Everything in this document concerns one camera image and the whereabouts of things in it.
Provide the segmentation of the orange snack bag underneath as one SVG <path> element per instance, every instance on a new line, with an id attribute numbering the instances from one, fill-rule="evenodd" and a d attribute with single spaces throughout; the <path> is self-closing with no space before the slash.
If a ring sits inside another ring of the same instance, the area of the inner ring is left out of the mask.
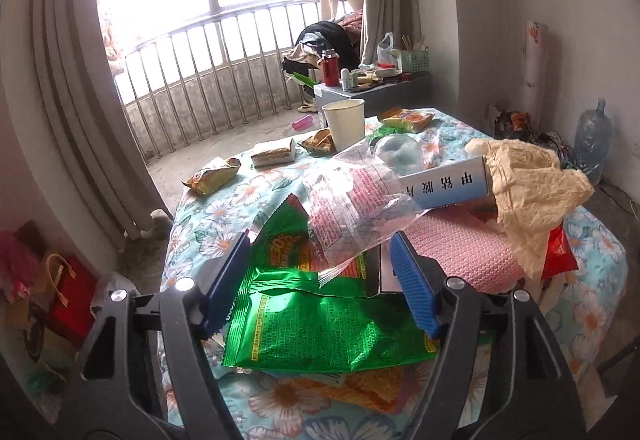
<path id="1" fill-rule="evenodd" d="M 395 414 L 404 378 L 404 369 L 396 366 L 347 374 L 306 374 L 288 380 L 298 388 L 317 392 L 338 402 Z"/>

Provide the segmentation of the metal balcony railing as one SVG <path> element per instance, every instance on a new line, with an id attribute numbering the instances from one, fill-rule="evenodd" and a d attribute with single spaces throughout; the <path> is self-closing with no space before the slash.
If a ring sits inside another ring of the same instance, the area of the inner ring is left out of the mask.
<path id="1" fill-rule="evenodd" d="M 229 10 L 124 56 L 116 91 L 144 161 L 300 105 L 282 59 L 319 14 L 316 0 Z"/>

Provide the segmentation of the red snack bag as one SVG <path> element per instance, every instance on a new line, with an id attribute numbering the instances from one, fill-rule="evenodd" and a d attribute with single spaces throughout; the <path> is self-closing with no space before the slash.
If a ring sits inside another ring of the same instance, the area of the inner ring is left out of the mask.
<path id="1" fill-rule="evenodd" d="M 546 261 L 541 278 L 547 279 L 566 272 L 578 270 L 577 261 L 564 232 L 564 227 L 559 225 L 550 232 Z"/>

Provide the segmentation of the blue white medicine box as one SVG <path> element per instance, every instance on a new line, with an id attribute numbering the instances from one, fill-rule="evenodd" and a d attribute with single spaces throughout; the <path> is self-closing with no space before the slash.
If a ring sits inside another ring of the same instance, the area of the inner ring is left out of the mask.
<path id="1" fill-rule="evenodd" d="M 405 175 L 400 185 L 422 209 L 445 207 L 484 198 L 489 194 L 482 156 Z"/>

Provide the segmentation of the clear plastic printed bag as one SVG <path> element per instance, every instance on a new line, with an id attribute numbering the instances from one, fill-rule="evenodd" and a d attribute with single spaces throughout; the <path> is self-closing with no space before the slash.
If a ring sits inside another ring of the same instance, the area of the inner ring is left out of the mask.
<path id="1" fill-rule="evenodd" d="M 303 176 L 303 186 L 310 242 L 324 261 L 321 286 L 425 213 L 366 139 L 320 159 Z"/>

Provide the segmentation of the grey low cabinet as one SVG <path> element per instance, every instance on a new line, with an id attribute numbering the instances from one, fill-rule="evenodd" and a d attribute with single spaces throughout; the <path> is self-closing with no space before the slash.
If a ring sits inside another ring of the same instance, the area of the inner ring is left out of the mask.
<path id="1" fill-rule="evenodd" d="M 428 72 L 413 74 L 410 80 L 392 81 L 360 92 L 345 92 L 340 86 L 314 86 L 318 111 L 340 100 L 364 100 L 364 117 L 377 116 L 390 108 L 423 108 L 432 100 L 432 79 Z"/>

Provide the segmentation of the small yellow snack wrapper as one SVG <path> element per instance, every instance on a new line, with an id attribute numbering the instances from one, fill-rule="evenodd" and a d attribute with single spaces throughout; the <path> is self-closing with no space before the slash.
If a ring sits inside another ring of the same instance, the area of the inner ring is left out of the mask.
<path id="1" fill-rule="evenodd" d="M 322 129 L 312 137 L 299 143 L 307 153 L 317 157 L 332 156 L 335 153 L 335 145 L 332 133 L 329 129 Z"/>

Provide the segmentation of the green foil snack bag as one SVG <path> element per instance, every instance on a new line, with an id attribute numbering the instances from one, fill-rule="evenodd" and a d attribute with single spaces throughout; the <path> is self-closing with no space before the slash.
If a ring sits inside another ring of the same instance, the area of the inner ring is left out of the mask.
<path id="1" fill-rule="evenodd" d="M 366 294 L 366 261 L 322 285 L 298 198 L 282 201 L 253 241 L 234 301 L 224 366 L 278 373 L 355 373 L 434 358 L 438 343 L 400 295 Z"/>

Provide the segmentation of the white paper cup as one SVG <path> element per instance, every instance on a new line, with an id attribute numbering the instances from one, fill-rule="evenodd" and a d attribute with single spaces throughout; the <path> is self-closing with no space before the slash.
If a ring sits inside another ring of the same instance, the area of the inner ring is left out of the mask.
<path id="1" fill-rule="evenodd" d="M 364 129 L 364 100 L 349 98 L 322 107 L 337 152 L 358 143 L 366 137 Z"/>

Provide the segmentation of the black clothes pile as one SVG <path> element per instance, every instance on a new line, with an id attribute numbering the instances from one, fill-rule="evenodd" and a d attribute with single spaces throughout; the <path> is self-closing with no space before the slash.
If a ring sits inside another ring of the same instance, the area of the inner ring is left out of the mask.
<path id="1" fill-rule="evenodd" d="M 309 45 L 319 56 L 324 50 L 332 48 L 338 55 L 341 68 L 355 69 L 360 64 L 359 53 L 350 41 L 346 30 L 330 20 L 308 25 L 299 33 L 295 43 Z"/>

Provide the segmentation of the pink knitted cloth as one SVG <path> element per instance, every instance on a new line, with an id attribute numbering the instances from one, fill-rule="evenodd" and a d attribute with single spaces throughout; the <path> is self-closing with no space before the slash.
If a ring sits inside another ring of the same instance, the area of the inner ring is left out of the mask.
<path id="1" fill-rule="evenodd" d="M 448 276 L 459 276 L 482 293 L 508 291 L 524 277 L 506 235 L 460 208 L 431 210 L 405 234 L 419 255 L 436 260 Z"/>

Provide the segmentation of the red gift bag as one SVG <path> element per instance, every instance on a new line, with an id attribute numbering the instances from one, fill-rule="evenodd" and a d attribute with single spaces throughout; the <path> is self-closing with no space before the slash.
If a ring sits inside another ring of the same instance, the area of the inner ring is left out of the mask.
<path id="1" fill-rule="evenodd" d="M 94 323 L 91 301 L 96 278 L 76 257 L 55 252 L 44 258 L 43 267 L 53 290 L 44 322 L 53 333 L 79 347 Z"/>

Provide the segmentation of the floral light blue quilt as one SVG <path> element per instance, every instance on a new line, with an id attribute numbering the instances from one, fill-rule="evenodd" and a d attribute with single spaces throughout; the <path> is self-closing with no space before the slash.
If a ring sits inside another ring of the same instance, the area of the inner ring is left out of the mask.
<path id="1" fill-rule="evenodd" d="M 252 166 L 248 153 L 240 160 L 236 178 L 215 194 L 183 194 L 169 236 L 162 287 L 194 276 L 206 260 L 220 257 L 240 230 L 258 232 L 288 194 L 304 196 L 303 174 L 318 161 L 303 149 L 294 163 L 264 172 Z M 582 393 L 585 418 L 594 423 L 606 405 L 592 363 L 624 294 L 626 251 L 585 208 L 566 217 L 564 231 L 578 270 L 543 290 L 540 303 Z M 225 368 L 221 335 L 206 340 L 205 353 L 247 439 L 397 439 L 433 365 L 424 361 L 404 370 L 397 413 L 388 414 L 298 388 L 285 376 Z"/>

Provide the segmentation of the beige paper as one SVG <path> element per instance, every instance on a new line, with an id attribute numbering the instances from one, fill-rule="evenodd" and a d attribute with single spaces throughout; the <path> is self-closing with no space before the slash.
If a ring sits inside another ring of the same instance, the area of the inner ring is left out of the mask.
<path id="1" fill-rule="evenodd" d="M 526 276 L 540 281 L 551 231 L 594 192 L 586 174 L 563 169 L 550 149 L 518 140 L 473 139 L 464 151 L 484 159 L 497 223 Z"/>

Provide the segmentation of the orange noodle snack packet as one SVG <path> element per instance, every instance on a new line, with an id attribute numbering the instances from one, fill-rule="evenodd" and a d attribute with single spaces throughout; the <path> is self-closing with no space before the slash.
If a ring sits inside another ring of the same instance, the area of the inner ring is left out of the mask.
<path id="1" fill-rule="evenodd" d="M 434 118 L 433 113 L 422 113 L 415 109 L 395 107 L 378 115 L 383 126 L 409 133 L 419 133 L 426 129 Z"/>

